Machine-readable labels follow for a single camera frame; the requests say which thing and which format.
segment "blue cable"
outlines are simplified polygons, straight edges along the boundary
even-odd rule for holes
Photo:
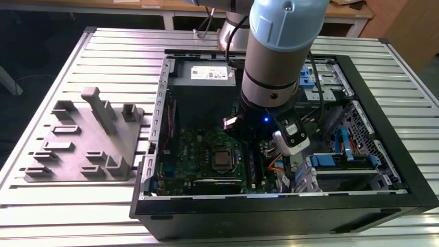
[[[335,134],[335,152],[340,153],[340,142],[339,142],[340,134],[343,134],[344,153],[345,153],[345,156],[348,157],[348,160],[352,161],[353,156],[352,156],[352,150],[351,150],[351,144],[349,144],[349,136],[348,136],[348,131],[347,131],[345,128],[339,128],[336,130],[336,134]]]

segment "wooden cabinet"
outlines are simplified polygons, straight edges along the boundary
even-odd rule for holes
[[[375,13],[361,38],[387,38],[415,72],[439,52],[437,0],[367,0]]]

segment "floor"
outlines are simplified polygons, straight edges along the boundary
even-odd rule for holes
[[[179,18],[176,28],[192,30],[203,18]],[[221,26],[215,20],[211,30]],[[13,96],[0,86],[0,168],[33,117],[53,78],[87,26],[163,29],[159,16],[0,11],[0,66],[24,90]],[[439,57],[419,74],[439,96]]]

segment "green circuit board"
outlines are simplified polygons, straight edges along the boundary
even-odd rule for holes
[[[232,168],[216,171],[212,168],[216,148],[231,150]],[[260,184],[247,183],[245,154],[243,145],[229,137],[220,128],[209,130],[181,129],[179,138],[179,154],[176,161],[161,164],[161,179],[159,179],[160,194],[180,196],[196,179],[237,179],[243,181],[241,193],[267,193],[272,189],[271,178]]]

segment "aluminum slotted table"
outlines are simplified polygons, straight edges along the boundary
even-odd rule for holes
[[[157,244],[140,222],[128,217],[133,178],[125,182],[27,183],[20,168],[32,163],[28,153],[39,150],[49,125],[57,121],[51,115],[56,101],[71,100],[76,106],[87,106],[80,97],[85,86],[99,86],[101,99],[109,100],[113,107],[136,103],[145,110],[137,144],[137,151],[145,151],[163,50],[215,50],[216,46],[216,33],[199,40],[191,31],[85,30],[0,172],[1,246]],[[439,102],[392,46],[376,39],[319,37],[312,52],[351,56],[419,169],[439,194]],[[439,209],[433,209],[359,234],[184,243],[188,246],[195,242],[223,246],[221,241],[239,246],[433,246],[439,244],[437,214]]]

